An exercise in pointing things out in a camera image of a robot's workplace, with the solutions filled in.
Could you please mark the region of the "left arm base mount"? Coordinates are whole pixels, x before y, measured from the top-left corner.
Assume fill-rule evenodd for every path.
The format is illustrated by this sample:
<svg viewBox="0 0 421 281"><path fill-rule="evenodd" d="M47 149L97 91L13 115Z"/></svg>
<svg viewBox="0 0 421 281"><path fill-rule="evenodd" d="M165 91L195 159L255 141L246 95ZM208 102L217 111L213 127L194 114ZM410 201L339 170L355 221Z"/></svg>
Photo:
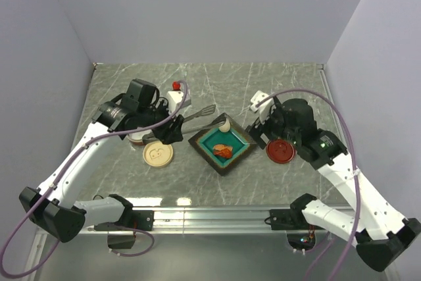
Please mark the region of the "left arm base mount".
<svg viewBox="0 0 421 281"><path fill-rule="evenodd" d="M96 232L108 232L107 245L109 251L121 257L137 257L152 250L155 238L151 231L153 229L155 212L152 210L128 211L122 215L117 222L104 222L93 227ZM139 253L122 253L122 250L130 250L140 236L150 238L151 243L145 250Z"/></svg>

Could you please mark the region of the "red fried chicken piece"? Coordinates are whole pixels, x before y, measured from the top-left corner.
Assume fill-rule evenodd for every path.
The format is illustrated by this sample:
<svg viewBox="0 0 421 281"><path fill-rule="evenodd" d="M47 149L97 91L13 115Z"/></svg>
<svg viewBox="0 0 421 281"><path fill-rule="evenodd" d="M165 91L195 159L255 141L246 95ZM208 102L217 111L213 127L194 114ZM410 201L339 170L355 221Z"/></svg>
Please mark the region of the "red fried chicken piece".
<svg viewBox="0 0 421 281"><path fill-rule="evenodd" d="M228 148L223 148L221 150L215 149L213 154L217 157L222 157L223 159L231 159L233 156L232 150Z"/></svg>

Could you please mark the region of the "metal tongs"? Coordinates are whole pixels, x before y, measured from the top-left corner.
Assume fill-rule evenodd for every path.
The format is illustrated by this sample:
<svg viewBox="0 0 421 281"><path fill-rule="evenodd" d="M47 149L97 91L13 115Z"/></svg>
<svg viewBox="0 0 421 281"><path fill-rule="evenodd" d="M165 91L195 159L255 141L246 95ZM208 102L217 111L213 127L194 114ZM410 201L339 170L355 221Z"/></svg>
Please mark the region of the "metal tongs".
<svg viewBox="0 0 421 281"><path fill-rule="evenodd" d="M224 124L224 119L217 119L216 123L198 123L199 118L207 117L213 115L216 111L216 104L207 105L206 107L202 108L200 111L193 113L184 118L184 123L182 125L181 133L182 134L190 134L194 132L198 132L200 130L204 130L208 127L216 126L219 127Z"/></svg>

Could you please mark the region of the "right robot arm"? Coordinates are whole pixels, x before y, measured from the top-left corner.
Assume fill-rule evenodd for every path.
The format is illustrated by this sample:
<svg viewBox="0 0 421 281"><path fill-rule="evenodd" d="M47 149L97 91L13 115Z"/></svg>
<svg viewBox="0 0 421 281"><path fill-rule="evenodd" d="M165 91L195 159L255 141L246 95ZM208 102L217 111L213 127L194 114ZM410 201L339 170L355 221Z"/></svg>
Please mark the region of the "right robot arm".
<svg viewBox="0 0 421 281"><path fill-rule="evenodd" d="M420 221L407 218L388 203L364 174L353 166L346 146L333 133L317 126L304 99L280 102L257 92L250 110L258 114L247 131L259 145L262 136L291 144L302 160L327 179L355 211L349 216L306 193L290 205L290 221L298 228L321 227L351 240L359 257L372 270L384 271L420 235Z"/></svg>

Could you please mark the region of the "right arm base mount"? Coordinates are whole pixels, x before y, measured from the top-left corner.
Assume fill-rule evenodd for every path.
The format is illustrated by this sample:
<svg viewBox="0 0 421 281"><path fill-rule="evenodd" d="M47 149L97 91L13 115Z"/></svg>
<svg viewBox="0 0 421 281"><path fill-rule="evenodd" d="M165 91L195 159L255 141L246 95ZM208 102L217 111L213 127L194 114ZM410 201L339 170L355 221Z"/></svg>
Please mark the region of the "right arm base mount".
<svg viewBox="0 0 421 281"><path fill-rule="evenodd" d="M330 233L323 233L319 226L296 219L291 209L269 210L269 216L264 219L264 223L269 225L272 231L285 231L288 248L302 255L316 251L330 238Z"/></svg>

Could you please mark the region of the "white egg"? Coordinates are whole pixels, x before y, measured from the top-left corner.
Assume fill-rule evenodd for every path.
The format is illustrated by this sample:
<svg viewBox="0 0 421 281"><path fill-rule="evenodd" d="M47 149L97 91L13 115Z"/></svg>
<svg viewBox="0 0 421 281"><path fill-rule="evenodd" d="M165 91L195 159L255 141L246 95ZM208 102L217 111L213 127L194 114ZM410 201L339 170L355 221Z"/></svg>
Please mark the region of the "white egg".
<svg viewBox="0 0 421 281"><path fill-rule="evenodd" d="M218 129L219 129L222 133L227 133L227 132L229 132L229 131L230 131L230 129L231 129L231 123L230 123L230 121L229 121L228 119L226 119L226 120L225 120L225 122L224 122L222 125L220 125L220 126L218 127Z"/></svg>

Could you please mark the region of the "salmon piece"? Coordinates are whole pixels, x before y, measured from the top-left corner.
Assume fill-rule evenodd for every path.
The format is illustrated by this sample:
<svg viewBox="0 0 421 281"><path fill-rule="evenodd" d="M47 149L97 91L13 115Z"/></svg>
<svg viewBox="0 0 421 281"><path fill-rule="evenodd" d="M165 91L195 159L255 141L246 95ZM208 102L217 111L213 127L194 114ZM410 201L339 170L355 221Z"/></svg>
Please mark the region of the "salmon piece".
<svg viewBox="0 0 421 281"><path fill-rule="evenodd" d="M213 151L223 151L223 150L228 150L228 151L232 151L233 147L230 145L226 145L226 144L216 144L213 146Z"/></svg>

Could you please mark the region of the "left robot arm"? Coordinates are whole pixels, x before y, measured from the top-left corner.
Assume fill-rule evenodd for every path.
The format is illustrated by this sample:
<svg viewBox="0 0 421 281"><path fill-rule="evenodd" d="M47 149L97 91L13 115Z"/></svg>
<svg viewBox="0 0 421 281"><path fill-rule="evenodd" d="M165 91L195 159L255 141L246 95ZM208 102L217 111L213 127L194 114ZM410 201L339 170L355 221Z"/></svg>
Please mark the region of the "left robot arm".
<svg viewBox="0 0 421 281"><path fill-rule="evenodd" d="M133 79L126 92L101 104L85 134L59 168L38 187L26 187L19 200L31 220L62 243L73 240L86 226L111 223L119 230L133 223L133 205L117 194L80 201L79 193L111 149L128 134L152 132L163 142L183 140L184 117L179 114L189 97L185 80L178 80L180 101L163 98L158 87Z"/></svg>

